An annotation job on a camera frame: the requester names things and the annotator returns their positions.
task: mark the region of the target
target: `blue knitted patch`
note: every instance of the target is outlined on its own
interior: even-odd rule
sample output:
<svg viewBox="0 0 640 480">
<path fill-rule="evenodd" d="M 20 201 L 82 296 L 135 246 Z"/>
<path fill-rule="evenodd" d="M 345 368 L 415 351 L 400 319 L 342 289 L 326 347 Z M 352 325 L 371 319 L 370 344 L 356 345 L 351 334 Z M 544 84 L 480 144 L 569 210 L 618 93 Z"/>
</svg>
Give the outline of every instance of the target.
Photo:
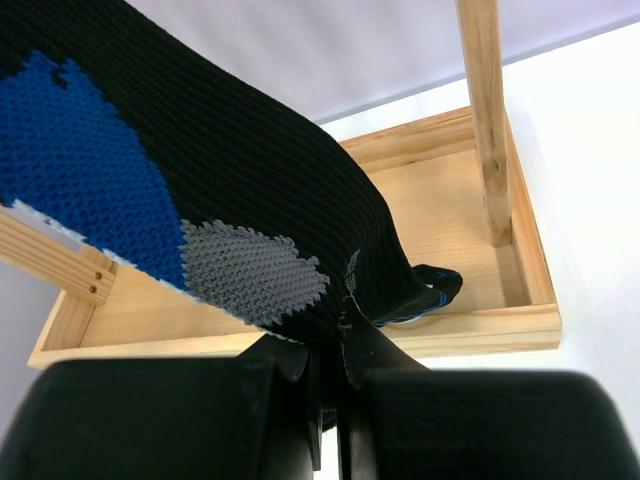
<svg viewBox="0 0 640 480">
<path fill-rule="evenodd" d="M 0 196 L 186 289 L 180 219 L 136 132 L 72 60 L 24 67 L 0 81 Z"/>
</svg>

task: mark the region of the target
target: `knitted fabric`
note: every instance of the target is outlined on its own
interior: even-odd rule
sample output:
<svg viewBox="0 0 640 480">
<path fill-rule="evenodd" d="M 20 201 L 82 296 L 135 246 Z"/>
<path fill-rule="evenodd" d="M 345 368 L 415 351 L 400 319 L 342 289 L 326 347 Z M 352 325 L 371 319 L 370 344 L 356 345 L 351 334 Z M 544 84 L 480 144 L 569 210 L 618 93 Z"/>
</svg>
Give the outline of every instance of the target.
<svg viewBox="0 0 640 480">
<path fill-rule="evenodd" d="M 348 327 L 346 302 L 384 324 L 462 285 L 411 268 L 384 199 L 324 131 L 123 1 L 5 1 L 0 59 L 6 206 L 309 344 Z"/>
</svg>

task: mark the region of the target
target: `gray knitted patch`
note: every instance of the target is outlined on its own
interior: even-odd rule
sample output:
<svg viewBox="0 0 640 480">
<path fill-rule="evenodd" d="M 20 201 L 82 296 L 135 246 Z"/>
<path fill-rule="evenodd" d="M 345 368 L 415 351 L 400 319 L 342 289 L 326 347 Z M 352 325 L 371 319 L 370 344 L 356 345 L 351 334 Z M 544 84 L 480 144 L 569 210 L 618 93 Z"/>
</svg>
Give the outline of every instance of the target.
<svg viewBox="0 0 640 480">
<path fill-rule="evenodd" d="M 216 220 L 182 220 L 181 248 L 189 293 L 259 327 L 320 301 L 329 277 L 316 257 L 300 258 L 292 239 L 267 237 Z"/>
</svg>

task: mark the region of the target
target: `wooden post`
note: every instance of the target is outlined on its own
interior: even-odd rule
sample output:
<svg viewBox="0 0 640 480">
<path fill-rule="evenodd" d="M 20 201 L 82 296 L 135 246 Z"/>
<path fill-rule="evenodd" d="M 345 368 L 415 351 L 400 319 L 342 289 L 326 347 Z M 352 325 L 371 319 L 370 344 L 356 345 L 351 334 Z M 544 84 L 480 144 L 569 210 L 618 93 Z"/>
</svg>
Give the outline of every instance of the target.
<svg viewBox="0 0 640 480">
<path fill-rule="evenodd" d="M 92 305 L 104 305 L 115 276 L 0 211 L 0 260 Z"/>
<path fill-rule="evenodd" d="M 511 244 L 498 0 L 457 0 L 490 241 Z"/>
</svg>

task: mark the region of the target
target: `sock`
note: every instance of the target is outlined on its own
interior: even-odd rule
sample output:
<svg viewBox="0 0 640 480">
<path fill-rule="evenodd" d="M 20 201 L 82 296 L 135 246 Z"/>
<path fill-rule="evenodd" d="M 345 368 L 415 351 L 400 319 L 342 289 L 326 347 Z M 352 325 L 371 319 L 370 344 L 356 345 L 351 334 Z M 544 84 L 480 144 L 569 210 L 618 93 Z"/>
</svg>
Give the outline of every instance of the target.
<svg viewBox="0 0 640 480">
<path fill-rule="evenodd" d="M 331 137 L 124 1 L 3 2 L 0 58 L 5 205 L 311 345 L 442 305 Z"/>
</svg>

